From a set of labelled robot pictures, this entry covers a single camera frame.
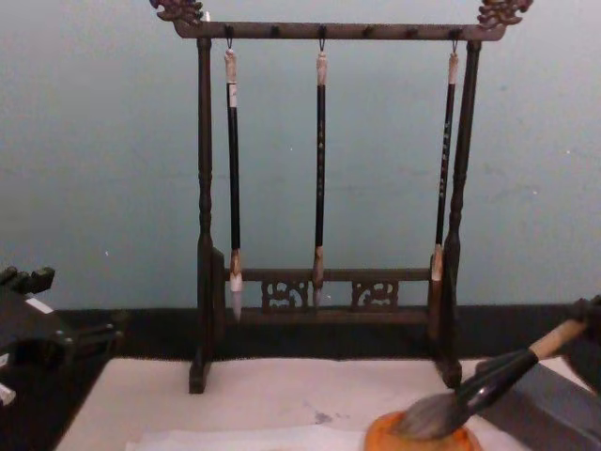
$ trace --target dragon carving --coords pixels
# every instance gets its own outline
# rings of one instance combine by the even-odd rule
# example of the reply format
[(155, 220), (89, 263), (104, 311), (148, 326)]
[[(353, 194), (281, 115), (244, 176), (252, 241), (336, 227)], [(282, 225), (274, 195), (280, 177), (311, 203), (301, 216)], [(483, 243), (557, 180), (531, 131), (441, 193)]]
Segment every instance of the dragon carving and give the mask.
[(163, 8), (163, 11), (157, 12), (157, 16), (166, 22), (194, 26), (203, 17), (203, 4), (194, 0), (150, 0), (150, 5), (155, 9)]
[(524, 13), (534, 3), (534, 0), (482, 0), (481, 15), (478, 22), (483, 28), (490, 30), (497, 26), (515, 25), (522, 22), (517, 16), (518, 12)]

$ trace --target ink stain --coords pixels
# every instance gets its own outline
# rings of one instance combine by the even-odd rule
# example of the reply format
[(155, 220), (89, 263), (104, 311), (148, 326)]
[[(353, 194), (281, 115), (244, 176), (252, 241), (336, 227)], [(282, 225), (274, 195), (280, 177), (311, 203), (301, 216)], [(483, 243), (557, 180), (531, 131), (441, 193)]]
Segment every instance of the ink stain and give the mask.
[(324, 423), (331, 423), (331, 416), (324, 412), (316, 412), (316, 425), (323, 425)]

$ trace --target white paper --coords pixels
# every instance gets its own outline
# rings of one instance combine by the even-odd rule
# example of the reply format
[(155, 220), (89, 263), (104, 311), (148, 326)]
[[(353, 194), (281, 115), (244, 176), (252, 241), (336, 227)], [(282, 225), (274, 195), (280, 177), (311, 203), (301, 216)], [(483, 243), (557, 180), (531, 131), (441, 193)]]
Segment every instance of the white paper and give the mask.
[[(462, 361), (464, 377), (476, 363)], [(577, 379), (561, 359), (547, 364)], [(189, 374), (189, 362), (112, 360), (57, 451), (356, 451), (378, 416), (446, 388), (431, 361), (214, 362), (202, 395)], [(483, 418), (466, 426), (485, 451), (527, 449)]]
[[(481, 431), (486, 451), (527, 451), (509, 435)], [(147, 433), (140, 443), (128, 443), (126, 451), (362, 451), (364, 433), (323, 426), (229, 432), (171, 431)]]

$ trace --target green wall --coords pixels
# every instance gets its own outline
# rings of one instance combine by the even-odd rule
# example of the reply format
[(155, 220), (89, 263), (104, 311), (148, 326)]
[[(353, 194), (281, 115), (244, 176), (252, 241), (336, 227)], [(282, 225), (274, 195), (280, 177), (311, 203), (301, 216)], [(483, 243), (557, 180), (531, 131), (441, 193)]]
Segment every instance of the green wall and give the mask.
[[(475, 23), (479, 6), (205, 3), (212, 20), (400, 23)], [(3, 6), (0, 264), (54, 266), (42, 297), (56, 308), (195, 303), (196, 49), (155, 12), (147, 1)], [(601, 291), (600, 13), (594, 0), (536, 1), (503, 41), (484, 46), (460, 231), (463, 304)], [(310, 267), (317, 42), (234, 48), (243, 264)], [(229, 259), (224, 50), (215, 42), (212, 231)], [(326, 43), (327, 267), (427, 266), (450, 50)], [(258, 293), (248, 286), (246, 302)], [(348, 289), (326, 294), (346, 302)], [(423, 285), (401, 287), (404, 303), (424, 295)]]

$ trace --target white label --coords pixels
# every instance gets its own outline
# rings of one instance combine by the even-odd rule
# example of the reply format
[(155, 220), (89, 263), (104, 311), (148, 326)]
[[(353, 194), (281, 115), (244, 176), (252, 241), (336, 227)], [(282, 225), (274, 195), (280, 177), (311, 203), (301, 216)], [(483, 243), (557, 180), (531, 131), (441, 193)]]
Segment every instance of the white label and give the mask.
[(238, 101), (236, 99), (237, 91), (238, 91), (238, 88), (236, 87), (235, 84), (232, 83), (229, 85), (229, 106), (230, 106), (230, 108), (238, 107)]
[(10, 390), (8, 387), (0, 383), (0, 401), (2, 401), (1, 404), (7, 406), (15, 400), (16, 396), (17, 394), (14, 392), (14, 390)]
[(32, 307), (37, 308), (37, 310), (39, 310), (41, 313), (45, 313), (45, 314), (53, 313), (52, 308), (50, 308), (48, 305), (46, 305), (42, 301), (38, 301), (36, 298), (29, 298), (25, 302), (28, 303), (29, 305), (31, 305)]

